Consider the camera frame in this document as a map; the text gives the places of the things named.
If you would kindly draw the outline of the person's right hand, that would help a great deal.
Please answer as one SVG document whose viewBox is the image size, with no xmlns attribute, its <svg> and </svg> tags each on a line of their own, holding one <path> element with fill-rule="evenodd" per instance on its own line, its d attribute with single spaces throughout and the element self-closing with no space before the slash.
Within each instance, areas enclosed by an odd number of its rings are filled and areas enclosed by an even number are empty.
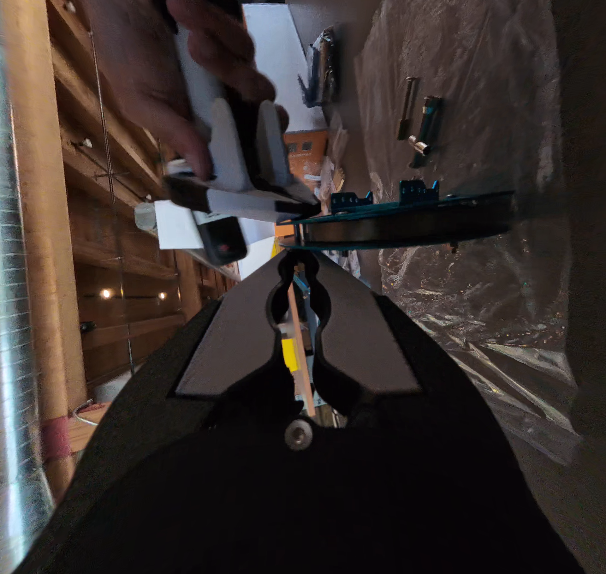
<svg viewBox="0 0 606 574">
<path fill-rule="evenodd" d="M 195 126 L 173 34 L 153 0 L 81 0 L 98 62 L 124 115 L 171 146 L 202 181 L 213 174 L 207 141 Z M 254 45 L 234 16 L 209 0 L 166 0 L 189 32 L 192 59 L 243 100 L 274 101 L 273 84 L 254 66 Z"/>
</svg>

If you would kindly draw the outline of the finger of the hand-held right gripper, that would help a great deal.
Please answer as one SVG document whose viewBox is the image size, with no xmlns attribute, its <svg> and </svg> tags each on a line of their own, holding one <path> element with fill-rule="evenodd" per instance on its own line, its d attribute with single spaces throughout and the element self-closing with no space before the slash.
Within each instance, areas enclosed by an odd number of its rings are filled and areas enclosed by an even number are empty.
<svg viewBox="0 0 606 574">
<path fill-rule="evenodd" d="M 279 114 L 269 100 L 259 106 L 258 158 L 261 177 L 270 185 L 286 188 L 292 183 Z"/>
<path fill-rule="evenodd" d="M 256 126 L 247 134 L 252 140 L 244 144 L 244 127 L 238 128 L 229 103 L 223 98 L 213 102 L 209 151 L 215 179 L 207 182 L 208 208 L 213 213 L 277 224 L 317 215 L 320 202 L 292 173 L 292 183 L 286 188 L 274 187 L 261 177 L 258 113 Z"/>
</svg>

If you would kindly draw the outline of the clear plastic bag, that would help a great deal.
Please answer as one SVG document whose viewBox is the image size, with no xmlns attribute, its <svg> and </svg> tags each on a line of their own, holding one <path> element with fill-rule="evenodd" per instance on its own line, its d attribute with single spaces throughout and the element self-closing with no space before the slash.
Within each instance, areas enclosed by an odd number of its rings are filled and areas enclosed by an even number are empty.
<svg viewBox="0 0 606 574">
<path fill-rule="evenodd" d="M 572 259 L 550 0 L 383 0 L 354 62 L 379 202 L 401 180 L 441 195 L 515 191 L 504 235 L 380 250 L 383 294 L 446 350 L 511 435 L 570 464 L 577 383 L 565 354 Z M 409 168 L 424 99 L 444 99 L 435 149 Z"/>
</svg>

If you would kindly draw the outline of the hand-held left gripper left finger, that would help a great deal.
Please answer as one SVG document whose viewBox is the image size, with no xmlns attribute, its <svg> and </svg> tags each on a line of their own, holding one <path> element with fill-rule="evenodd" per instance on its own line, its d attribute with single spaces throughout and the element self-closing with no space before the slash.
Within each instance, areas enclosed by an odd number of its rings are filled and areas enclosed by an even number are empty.
<svg viewBox="0 0 606 574">
<path fill-rule="evenodd" d="M 290 388 L 279 328 L 289 309 L 289 288 L 286 250 L 232 288 L 181 373 L 175 396 L 217 399 L 253 382 Z"/>
</svg>

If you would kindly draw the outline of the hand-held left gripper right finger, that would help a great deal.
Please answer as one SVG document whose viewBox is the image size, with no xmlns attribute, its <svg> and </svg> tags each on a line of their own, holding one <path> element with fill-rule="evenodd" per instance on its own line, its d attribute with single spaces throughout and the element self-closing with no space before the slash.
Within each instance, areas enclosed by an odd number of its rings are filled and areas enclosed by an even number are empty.
<svg viewBox="0 0 606 574">
<path fill-rule="evenodd" d="M 377 295 L 321 252 L 308 253 L 310 306 L 319 320 L 313 381 L 320 395 L 421 392 Z"/>
</svg>

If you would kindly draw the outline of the orange white cardboard box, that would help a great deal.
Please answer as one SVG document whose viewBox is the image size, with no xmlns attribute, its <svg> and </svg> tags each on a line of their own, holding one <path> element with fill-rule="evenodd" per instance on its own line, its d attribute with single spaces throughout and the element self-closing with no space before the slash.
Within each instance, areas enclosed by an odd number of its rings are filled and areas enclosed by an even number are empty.
<svg viewBox="0 0 606 574">
<path fill-rule="evenodd" d="M 242 10 L 256 68 L 273 83 L 276 103 L 289 116 L 283 138 L 290 171 L 319 199 L 329 128 L 322 109 L 302 100 L 299 80 L 307 76 L 307 61 L 291 10 L 284 3 L 245 3 Z"/>
</svg>

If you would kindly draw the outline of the silver ventilation duct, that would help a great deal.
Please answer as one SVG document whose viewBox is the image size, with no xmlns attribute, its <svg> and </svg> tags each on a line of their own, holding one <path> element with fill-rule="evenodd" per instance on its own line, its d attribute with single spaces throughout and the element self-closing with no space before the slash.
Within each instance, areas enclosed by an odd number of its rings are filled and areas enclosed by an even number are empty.
<svg viewBox="0 0 606 574">
<path fill-rule="evenodd" d="M 12 573 L 47 524 L 38 387 L 11 101 L 1 44 L 1 573 Z"/>
</svg>

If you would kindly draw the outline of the shiny foil bag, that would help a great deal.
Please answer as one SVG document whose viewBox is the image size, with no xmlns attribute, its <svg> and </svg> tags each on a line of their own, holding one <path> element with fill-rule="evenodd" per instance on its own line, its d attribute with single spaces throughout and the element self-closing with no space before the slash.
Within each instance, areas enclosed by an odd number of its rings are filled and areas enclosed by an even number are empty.
<svg viewBox="0 0 606 574">
<path fill-rule="evenodd" d="M 335 102 L 340 93 L 340 50 L 333 26 L 324 29 L 306 53 L 307 79 L 298 75 L 302 101 L 307 108 Z"/>
</svg>

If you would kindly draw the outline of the pile of small hardware bags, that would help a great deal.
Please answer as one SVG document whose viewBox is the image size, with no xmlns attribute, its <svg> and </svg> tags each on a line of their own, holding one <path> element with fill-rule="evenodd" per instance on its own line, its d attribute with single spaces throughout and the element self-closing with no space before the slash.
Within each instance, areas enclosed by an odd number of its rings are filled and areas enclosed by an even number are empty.
<svg viewBox="0 0 606 574">
<path fill-rule="evenodd" d="M 322 158 L 320 187 L 317 199 L 321 203 L 323 215 L 330 213 L 331 196 L 340 193 L 345 183 L 343 161 L 349 142 L 349 132 L 345 129 L 342 117 L 334 111 L 329 123 L 327 148 Z"/>
</svg>

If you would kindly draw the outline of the wooden side table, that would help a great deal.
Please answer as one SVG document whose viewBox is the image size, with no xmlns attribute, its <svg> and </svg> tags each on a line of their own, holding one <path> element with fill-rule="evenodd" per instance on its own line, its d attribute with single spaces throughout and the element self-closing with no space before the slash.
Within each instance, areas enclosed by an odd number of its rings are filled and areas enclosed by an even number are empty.
<svg viewBox="0 0 606 574">
<path fill-rule="evenodd" d="M 316 416 L 316 409 L 314 406 L 312 384 L 310 381 L 302 330 L 300 327 L 299 311 L 294 293 L 294 282 L 292 282 L 291 286 L 288 288 L 287 299 L 288 310 L 283 322 L 284 333 L 286 338 L 295 339 L 298 346 L 300 362 L 300 370 L 294 375 L 292 374 L 295 384 L 295 396 L 303 401 L 304 410 L 307 412 L 307 416 L 314 419 Z"/>
</svg>

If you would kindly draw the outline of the small black socket wrench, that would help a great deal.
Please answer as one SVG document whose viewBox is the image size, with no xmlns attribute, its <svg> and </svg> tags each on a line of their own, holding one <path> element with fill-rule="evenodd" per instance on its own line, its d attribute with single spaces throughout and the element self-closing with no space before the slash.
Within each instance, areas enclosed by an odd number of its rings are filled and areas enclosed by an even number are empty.
<svg viewBox="0 0 606 574">
<path fill-rule="evenodd" d="M 444 99 L 428 96 L 424 99 L 422 117 L 417 135 L 411 135 L 407 144 L 413 151 L 409 168 L 419 169 L 428 160 L 435 149 L 439 123 L 443 114 Z"/>
</svg>

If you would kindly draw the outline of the blue round turntable assembly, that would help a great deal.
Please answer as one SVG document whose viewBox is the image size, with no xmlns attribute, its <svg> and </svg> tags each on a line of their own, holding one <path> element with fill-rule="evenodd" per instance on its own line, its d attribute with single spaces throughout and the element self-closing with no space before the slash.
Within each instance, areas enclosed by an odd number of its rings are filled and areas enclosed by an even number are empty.
<svg viewBox="0 0 606 574">
<path fill-rule="evenodd" d="M 428 187 L 415 179 L 401 181 L 399 199 L 382 204 L 372 192 L 333 193 L 328 215 L 284 224 L 292 234 L 278 243 L 312 251 L 457 245 L 508 232 L 515 212 L 514 191 L 442 198 L 437 181 Z"/>
</svg>

